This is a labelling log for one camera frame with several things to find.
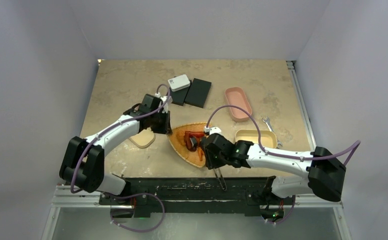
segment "white box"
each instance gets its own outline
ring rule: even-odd
[[[170,89],[172,89],[174,92],[188,88],[191,84],[190,80],[185,74],[171,78],[167,80],[167,82],[169,83]]]

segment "wrench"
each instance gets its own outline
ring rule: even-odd
[[[261,120],[266,124],[267,128],[269,129],[269,131],[275,133],[274,129],[272,128],[271,126],[271,119],[269,117],[262,117]],[[276,139],[276,148],[279,148],[279,147],[283,147],[283,143],[281,141],[279,141],[278,139]]]

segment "glass panel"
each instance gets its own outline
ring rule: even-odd
[[[151,218],[126,219],[128,227],[154,226],[160,213]],[[108,208],[62,208],[54,231],[54,240],[340,240],[333,208],[295,208],[281,225],[264,224],[261,217],[242,214],[167,213],[158,229],[136,233],[110,224]]]

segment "black notebook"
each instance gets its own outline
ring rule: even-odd
[[[194,78],[186,95],[185,103],[203,108],[211,87],[211,82]]]

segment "black base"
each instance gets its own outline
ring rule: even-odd
[[[131,183],[131,194],[156,194],[163,201],[166,213],[244,214],[261,216],[260,206],[267,205],[262,193],[267,177],[227,177],[227,191],[216,178],[125,178]],[[291,198],[284,199],[291,205]],[[129,205],[130,201],[100,198],[100,205]],[[135,218],[148,218],[150,213],[161,213],[160,203],[153,197],[136,198]]]

